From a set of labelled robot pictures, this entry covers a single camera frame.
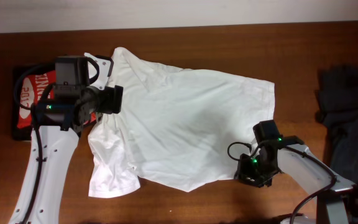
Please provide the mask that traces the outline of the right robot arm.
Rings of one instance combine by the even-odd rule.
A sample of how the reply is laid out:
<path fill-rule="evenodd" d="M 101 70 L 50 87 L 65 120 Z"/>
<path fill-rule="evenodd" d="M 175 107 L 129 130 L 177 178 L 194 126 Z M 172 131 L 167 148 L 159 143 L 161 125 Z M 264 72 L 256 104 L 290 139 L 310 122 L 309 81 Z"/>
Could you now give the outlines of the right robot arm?
<path fill-rule="evenodd" d="M 234 178 L 253 187 L 271 186 L 289 175 L 308 195 L 278 223 L 358 223 L 358 185 L 337 174 L 297 136 L 280 134 L 274 120 L 253 127 L 257 147 L 241 154 Z"/>

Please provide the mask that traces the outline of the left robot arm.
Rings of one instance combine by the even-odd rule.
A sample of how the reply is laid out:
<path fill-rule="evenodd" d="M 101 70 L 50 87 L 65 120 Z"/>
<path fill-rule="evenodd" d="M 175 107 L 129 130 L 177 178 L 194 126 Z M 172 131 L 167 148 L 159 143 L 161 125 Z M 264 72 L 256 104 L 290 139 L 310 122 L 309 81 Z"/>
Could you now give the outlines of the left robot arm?
<path fill-rule="evenodd" d="M 84 124 L 93 113 L 101 116 L 121 110 L 123 88 L 107 86 L 113 65 L 112 58 L 101 55 L 65 55 L 30 67 L 18 78 L 16 104 L 28 75 L 46 68 L 56 74 L 37 103 L 20 105 L 32 117 L 31 149 L 10 223 L 58 223 L 68 166 Z"/>

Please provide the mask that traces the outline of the white t-shirt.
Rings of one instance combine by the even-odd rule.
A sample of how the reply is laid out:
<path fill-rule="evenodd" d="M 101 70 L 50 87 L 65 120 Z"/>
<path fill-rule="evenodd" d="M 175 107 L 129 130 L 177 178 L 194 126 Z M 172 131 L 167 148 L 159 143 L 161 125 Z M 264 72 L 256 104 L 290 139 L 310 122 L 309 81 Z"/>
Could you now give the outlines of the white t-shirt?
<path fill-rule="evenodd" d="M 130 194 L 141 179 L 184 192 L 229 180 L 228 145 L 254 144 L 253 126 L 273 118 L 272 82 L 148 62 L 123 47 L 112 60 L 108 85 L 123 87 L 122 106 L 89 133 L 90 197 Z"/>

